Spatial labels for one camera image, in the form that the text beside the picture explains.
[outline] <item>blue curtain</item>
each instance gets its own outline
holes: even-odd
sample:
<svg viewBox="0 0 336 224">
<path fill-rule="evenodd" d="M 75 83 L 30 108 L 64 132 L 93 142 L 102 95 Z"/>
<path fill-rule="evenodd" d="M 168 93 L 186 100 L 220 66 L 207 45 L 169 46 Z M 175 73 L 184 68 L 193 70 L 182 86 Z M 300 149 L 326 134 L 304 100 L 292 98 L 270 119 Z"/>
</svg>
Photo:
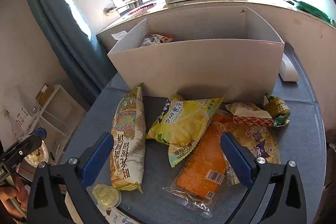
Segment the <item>blue curtain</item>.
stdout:
<svg viewBox="0 0 336 224">
<path fill-rule="evenodd" d="M 73 0 L 27 0 L 77 90 L 93 104 L 117 72 Z"/>
</svg>

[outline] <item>white cardboard box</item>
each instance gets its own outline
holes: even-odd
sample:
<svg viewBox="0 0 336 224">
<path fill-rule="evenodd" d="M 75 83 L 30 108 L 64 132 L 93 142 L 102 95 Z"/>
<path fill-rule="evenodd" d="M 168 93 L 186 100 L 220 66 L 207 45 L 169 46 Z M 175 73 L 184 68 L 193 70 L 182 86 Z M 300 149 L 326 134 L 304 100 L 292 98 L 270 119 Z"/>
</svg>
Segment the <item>white cardboard box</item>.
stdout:
<svg viewBox="0 0 336 224">
<path fill-rule="evenodd" d="M 108 57 L 130 88 L 144 95 L 186 99 L 218 98 L 261 103 L 272 92 L 284 42 L 247 7 L 206 8 L 208 16 L 177 12 L 144 19 L 110 50 Z M 147 33 L 169 34 L 177 42 L 140 47 Z"/>
</svg>

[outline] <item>orange bread package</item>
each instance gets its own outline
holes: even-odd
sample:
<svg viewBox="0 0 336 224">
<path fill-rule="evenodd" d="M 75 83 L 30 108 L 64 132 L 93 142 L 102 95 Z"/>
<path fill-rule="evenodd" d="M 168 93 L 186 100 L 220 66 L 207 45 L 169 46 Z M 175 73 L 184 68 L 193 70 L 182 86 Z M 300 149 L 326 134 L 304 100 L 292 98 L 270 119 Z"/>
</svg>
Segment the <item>orange bread package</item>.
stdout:
<svg viewBox="0 0 336 224">
<path fill-rule="evenodd" d="M 226 185 L 226 161 L 219 143 L 221 133 L 216 124 L 227 122 L 232 122 L 230 114 L 225 115 L 225 112 L 218 110 L 172 186 L 166 188 L 183 198 L 184 205 L 187 199 L 187 207 L 202 208 L 201 214 L 205 217 L 211 216 L 213 198 L 220 185 Z"/>
</svg>

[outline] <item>table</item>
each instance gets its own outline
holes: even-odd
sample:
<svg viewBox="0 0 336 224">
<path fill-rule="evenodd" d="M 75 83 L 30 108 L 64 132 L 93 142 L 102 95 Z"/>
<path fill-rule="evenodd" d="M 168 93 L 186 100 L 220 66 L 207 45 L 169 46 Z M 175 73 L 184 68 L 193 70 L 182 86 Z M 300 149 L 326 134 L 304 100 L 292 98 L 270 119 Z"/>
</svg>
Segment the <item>table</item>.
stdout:
<svg viewBox="0 0 336 224">
<path fill-rule="evenodd" d="M 302 68 L 290 44 L 285 45 L 285 54 L 293 63 L 299 74 L 299 81 L 284 82 L 278 77 L 273 94 L 285 100 L 291 110 L 290 123 L 282 128 L 275 128 L 281 162 L 294 160 L 297 163 L 307 206 L 307 223 L 311 223 L 320 203 L 325 170 L 326 141 L 320 107 L 308 76 Z M 117 104 L 128 92 L 129 88 L 119 74 L 116 74 L 107 87 L 101 92 L 90 111 L 79 125 L 62 162 L 71 157 L 78 157 L 103 132 L 110 132 L 112 118 Z M 161 113 L 166 98 L 144 97 L 146 129 L 149 130 Z M 224 223 L 246 192 L 242 185 L 228 187 L 221 199 L 216 203 L 214 216 L 203 218 L 191 210 L 170 199 L 163 187 L 169 187 L 184 162 L 171 168 L 167 155 L 168 146 L 155 140 L 146 140 L 145 167 L 142 181 L 143 193 L 139 191 L 122 191 L 122 202 L 118 208 L 130 216 L 146 224 L 195 224 Z M 110 185 L 110 167 L 107 161 L 95 184 Z M 87 191 L 92 196 L 92 188 Z M 268 187 L 265 198 L 260 205 L 252 223 L 257 223 L 272 193 Z"/>
</svg>

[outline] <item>yellow snack bag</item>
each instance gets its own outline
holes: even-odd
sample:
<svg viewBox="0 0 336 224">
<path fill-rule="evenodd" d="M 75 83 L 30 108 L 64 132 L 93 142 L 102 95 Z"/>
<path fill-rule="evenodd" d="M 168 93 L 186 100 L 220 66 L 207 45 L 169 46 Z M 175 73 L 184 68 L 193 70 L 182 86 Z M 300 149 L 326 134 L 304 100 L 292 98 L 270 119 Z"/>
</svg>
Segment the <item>yellow snack bag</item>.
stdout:
<svg viewBox="0 0 336 224">
<path fill-rule="evenodd" d="M 248 126 L 243 123 L 235 124 L 234 122 L 215 123 L 220 133 L 231 132 L 237 141 L 242 146 L 246 146 L 256 158 L 263 157 L 269 163 L 280 164 L 277 140 L 268 127 Z M 231 165 L 227 163 L 226 167 L 228 184 L 239 183 Z"/>
<path fill-rule="evenodd" d="M 223 99 L 186 101 L 177 93 L 172 95 L 146 139 L 169 145 L 169 162 L 174 167 L 194 149 Z"/>
</svg>

